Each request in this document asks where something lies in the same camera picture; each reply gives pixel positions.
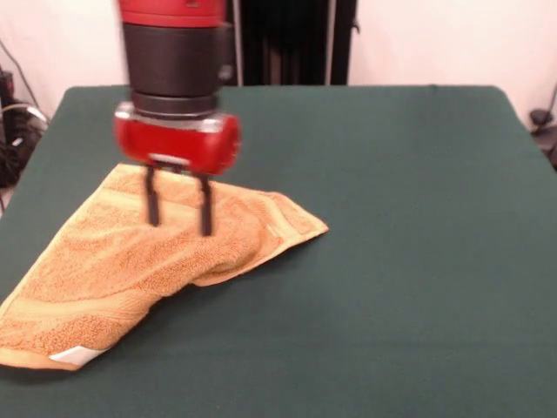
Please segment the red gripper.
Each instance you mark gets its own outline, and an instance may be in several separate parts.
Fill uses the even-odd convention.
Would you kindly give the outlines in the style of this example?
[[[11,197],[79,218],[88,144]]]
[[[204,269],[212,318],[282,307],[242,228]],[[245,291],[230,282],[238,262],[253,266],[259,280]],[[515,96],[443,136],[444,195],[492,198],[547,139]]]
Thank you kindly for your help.
[[[133,103],[122,102],[114,113],[117,142],[130,159],[143,164],[181,166],[198,175],[202,205],[201,234],[212,235],[212,187],[208,175],[219,175],[232,166],[240,147],[240,124],[236,117],[214,113],[207,118],[163,120],[136,112]],[[147,217],[160,224],[156,168],[146,166],[144,179]]]

